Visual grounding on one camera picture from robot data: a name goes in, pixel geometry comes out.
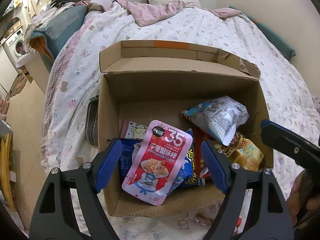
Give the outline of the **person's right hand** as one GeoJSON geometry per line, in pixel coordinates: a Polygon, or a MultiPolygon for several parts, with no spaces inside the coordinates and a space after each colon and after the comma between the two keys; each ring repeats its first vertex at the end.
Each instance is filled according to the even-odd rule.
{"type": "Polygon", "coordinates": [[[286,201],[293,226],[298,223],[298,214],[302,207],[305,207],[308,211],[315,211],[319,208],[319,194],[311,197],[305,189],[304,184],[307,174],[308,171],[303,170],[296,177],[289,198],[286,201]]]}

